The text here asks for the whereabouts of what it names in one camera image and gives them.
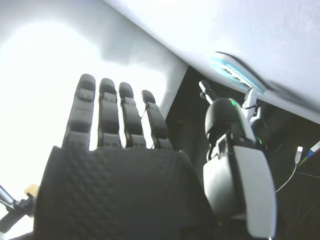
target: back of robotic hand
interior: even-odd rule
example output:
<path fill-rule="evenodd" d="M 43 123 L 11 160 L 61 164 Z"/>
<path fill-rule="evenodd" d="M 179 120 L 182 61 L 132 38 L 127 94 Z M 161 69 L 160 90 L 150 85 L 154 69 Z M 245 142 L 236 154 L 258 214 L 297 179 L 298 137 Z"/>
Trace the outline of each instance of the back of robotic hand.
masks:
<path fill-rule="evenodd" d="M 104 78 L 97 149 L 89 151 L 95 89 L 95 79 L 82 75 L 62 147 L 53 147 L 43 174 L 32 239 L 216 239 L 204 190 L 186 154 L 172 150 L 150 92 L 142 92 L 141 119 L 130 85 L 117 94 Z"/>

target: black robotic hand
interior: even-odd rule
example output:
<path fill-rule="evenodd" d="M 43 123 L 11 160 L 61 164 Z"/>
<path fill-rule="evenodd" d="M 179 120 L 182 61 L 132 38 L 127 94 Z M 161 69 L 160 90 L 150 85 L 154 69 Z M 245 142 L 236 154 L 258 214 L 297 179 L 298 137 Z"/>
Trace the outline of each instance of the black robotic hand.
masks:
<path fill-rule="evenodd" d="M 172 150 L 150 92 L 142 92 L 141 120 L 130 85 L 119 86 L 118 110 L 114 83 L 103 79 L 98 144 L 89 151 L 95 88 L 91 75 L 80 78 L 62 147 L 53 147 L 44 171 L 33 239 L 213 239 L 203 188 L 186 154 Z"/>

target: dark background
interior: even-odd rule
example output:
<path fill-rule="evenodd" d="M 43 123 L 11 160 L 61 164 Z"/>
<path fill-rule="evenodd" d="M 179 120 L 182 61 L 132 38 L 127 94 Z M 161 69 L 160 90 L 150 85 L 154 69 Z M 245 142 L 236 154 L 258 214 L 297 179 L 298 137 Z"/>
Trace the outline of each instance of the dark background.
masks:
<path fill-rule="evenodd" d="M 201 80 L 205 80 L 205 77 L 189 67 L 166 122 L 174 149 L 187 153 L 203 184 L 202 171 L 209 148 L 205 136 L 205 115 L 209 103 L 200 98 Z M 208 82 L 219 97 L 233 98 L 240 105 L 243 103 L 243 93 Z M 257 121 L 252 128 L 255 135 L 266 143 L 266 157 L 277 189 L 285 180 L 276 180 L 291 172 L 295 166 L 297 147 L 304 148 L 304 157 L 308 149 L 320 140 L 320 125 L 263 101 L 258 103 L 262 107 L 263 121 Z M 309 159 L 297 172 L 320 176 L 320 154 Z M 319 186 L 320 178 L 296 174 L 277 193 L 277 231 L 281 233 L 281 237 L 277 239 L 320 239 Z"/>

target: green light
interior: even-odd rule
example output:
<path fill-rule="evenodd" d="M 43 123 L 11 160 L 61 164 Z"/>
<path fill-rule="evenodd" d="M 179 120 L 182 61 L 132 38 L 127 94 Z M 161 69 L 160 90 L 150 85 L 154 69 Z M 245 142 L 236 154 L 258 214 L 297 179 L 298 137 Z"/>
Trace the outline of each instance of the green light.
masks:
<path fill-rule="evenodd" d="M 260 138 L 260 137 L 256 136 L 255 138 L 256 138 L 256 139 L 258 139 L 258 141 L 259 141 L 260 145 L 262 145 L 262 144 L 263 144 L 263 142 L 262 142 L 262 140 L 261 140 L 261 138 Z"/>

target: white cable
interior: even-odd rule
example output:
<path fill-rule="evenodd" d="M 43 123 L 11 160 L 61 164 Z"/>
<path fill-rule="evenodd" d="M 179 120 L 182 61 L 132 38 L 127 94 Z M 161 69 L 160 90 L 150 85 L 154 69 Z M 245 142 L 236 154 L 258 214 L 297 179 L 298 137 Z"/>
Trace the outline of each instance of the white cable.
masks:
<path fill-rule="evenodd" d="M 315 176 L 315 175 L 311 175 L 311 174 L 307 174 L 307 173 L 303 173 L 303 172 L 296 172 L 295 174 L 301 174 L 301 175 L 306 175 L 306 176 L 313 177 L 316 179 L 320 179 L 320 176 Z"/>
<path fill-rule="evenodd" d="M 291 176 L 289 177 L 289 179 L 281 187 L 279 187 L 279 189 L 277 191 L 275 191 L 276 193 L 279 192 L 291 180 L 291 178 L 294 176 L 294 174 L 295 174 L 295 172 L 297 170 L 297 166 L 298 166 L 298 164 L 296 163 L 295 166 L 294 166 L 294 169 L 293 169 L 293 172 L 292 172 Z"/>

